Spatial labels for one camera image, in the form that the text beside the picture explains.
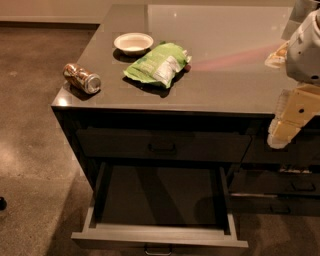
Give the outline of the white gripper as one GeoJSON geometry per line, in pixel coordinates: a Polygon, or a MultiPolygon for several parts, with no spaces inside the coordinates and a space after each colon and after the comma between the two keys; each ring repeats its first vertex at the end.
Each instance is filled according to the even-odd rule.
{"type": "MultiPolygon", "coordinates": [[[[272,52],[264,64],[270,68],[281,68],[286,63],[289,42],[272,52]]],[[[320,112],[320,87],[302,84],[292,90],[285,105],[281,120],[274,118],[268,128],[267,143],[273,149],[285,148],[315,115],[320,112]]]]}

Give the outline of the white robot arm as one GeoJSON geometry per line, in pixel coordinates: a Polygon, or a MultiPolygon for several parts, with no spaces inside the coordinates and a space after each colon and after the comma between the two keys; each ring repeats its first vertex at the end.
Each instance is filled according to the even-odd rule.
{"type": "Polygon", "coordinates": [[[300,130],[320,113],[320,6],[319,0],[296,0],[282,34],[285,40],[265,60],[272,68],[286,69],[297,82],[279,96],[267,143],[286,147],[300,130]]]}

